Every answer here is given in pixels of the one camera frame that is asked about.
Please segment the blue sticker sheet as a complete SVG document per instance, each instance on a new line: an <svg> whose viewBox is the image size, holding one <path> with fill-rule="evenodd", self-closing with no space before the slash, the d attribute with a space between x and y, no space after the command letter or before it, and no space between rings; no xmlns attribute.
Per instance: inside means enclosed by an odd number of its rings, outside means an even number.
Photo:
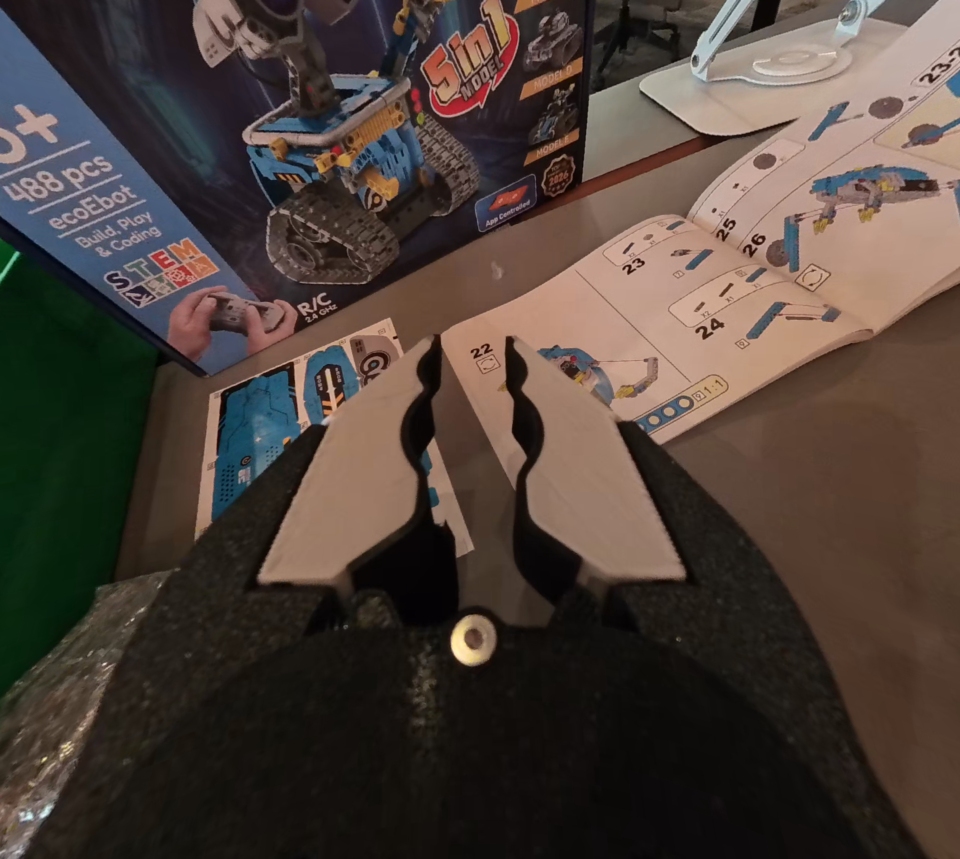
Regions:
<svg viewBox="0 0 960 859"><path fill-rule="evenodd" d="M304 430L326 424L402 356L386 317L212 393L195 538Z"/></svg>

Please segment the blue toy robot kit box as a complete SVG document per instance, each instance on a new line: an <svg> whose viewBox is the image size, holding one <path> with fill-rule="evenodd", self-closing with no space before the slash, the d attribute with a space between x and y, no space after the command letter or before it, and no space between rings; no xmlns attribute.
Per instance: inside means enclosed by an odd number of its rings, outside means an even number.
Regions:
<svg viewBox="0 0 960 859"><path fill-rule="evenodd" d="M593 0L2 0L2 237L200 375L583 177Z"/></svg>

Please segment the large bubble wrap bag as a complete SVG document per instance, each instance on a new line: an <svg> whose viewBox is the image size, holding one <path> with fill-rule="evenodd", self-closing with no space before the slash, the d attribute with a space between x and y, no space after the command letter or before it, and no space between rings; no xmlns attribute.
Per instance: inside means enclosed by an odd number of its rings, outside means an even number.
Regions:
<svg viewBox="0 0 960 859"><path fill-rule="evenodd" d="M53 811L115 667L171 575L100 586L88 612L2 698L2 857L23 857Z"/></svg>

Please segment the open instruction booklet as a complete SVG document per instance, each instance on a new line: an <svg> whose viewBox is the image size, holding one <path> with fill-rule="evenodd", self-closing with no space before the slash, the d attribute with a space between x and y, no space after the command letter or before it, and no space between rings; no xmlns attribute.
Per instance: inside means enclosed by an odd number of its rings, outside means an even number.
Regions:
<svg viewBox="0 0 960 859"><path fill-rule="evenodd" d="M665 443L958 284L958 0L752 149L687 217L643 220L443 346L501 464L515 336Z"/></svg>

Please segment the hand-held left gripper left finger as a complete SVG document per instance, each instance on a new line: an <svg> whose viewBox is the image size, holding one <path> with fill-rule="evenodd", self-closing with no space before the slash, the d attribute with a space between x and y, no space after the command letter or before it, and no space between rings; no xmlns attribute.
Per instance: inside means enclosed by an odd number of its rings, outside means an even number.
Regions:
<svg viewBox="0 0 960 859"><path fill-rule="evenodd" d="M456 593L455 540L429 501L438 335L350 398L326 426L258 573L262 586Z"/></svg>

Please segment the green plastic bin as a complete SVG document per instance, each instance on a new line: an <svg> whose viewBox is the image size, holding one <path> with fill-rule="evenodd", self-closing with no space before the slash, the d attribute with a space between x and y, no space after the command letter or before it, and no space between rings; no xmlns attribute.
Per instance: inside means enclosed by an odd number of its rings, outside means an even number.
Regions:
<svg viewBox="0 0 960 859"><path fill-rule="evenodd" d="M113 575L157 351L6 242L1 279L1 691Z"/></svg>

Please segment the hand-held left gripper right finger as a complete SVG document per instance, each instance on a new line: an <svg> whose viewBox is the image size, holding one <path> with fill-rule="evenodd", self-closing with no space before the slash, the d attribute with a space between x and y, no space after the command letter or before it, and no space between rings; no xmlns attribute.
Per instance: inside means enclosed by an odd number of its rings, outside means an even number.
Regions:
<svg viewBox="0 0 960 859"><path fill-rule="evenodd" d="M511 433L524 453L512 533L523 578L539 593L683 581L638 463L635 445L654 443L519 337L505 351Z"/></svg>

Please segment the white desk lamp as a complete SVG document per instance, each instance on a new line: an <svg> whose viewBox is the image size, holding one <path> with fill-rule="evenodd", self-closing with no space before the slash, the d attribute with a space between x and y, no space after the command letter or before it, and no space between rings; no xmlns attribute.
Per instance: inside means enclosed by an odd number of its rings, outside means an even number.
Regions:
<svg viewBox="0 0 960 859"><path fill-rule="evenodd" d="M754 133L819 106L906 30L872 17L887 0L849 0L835 20L723 48L756 1L726 0L687 63L647 74L639 91L697 133Z"/></svg>

